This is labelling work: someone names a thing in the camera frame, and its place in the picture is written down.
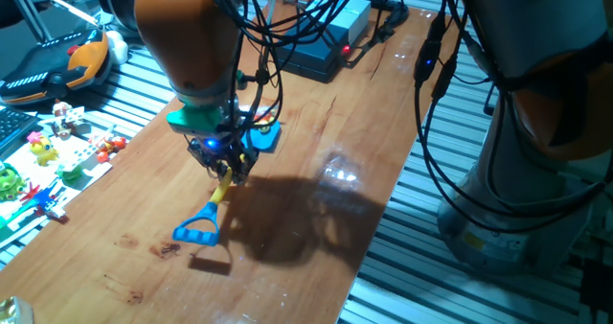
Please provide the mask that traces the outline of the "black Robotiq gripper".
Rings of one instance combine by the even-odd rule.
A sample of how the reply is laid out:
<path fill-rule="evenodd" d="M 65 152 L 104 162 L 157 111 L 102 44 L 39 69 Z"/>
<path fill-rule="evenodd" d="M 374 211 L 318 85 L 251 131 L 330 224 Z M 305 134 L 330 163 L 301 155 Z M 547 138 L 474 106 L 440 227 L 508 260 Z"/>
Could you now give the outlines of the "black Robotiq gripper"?
<path fill-rule="evenodd" d="M 187 151 L 207 170 L 211 179 L 222 180 L 231 169 L 232 181 L 243 184 L 255 166 L 260 152 L 238 135 L 187 137 Z"/>

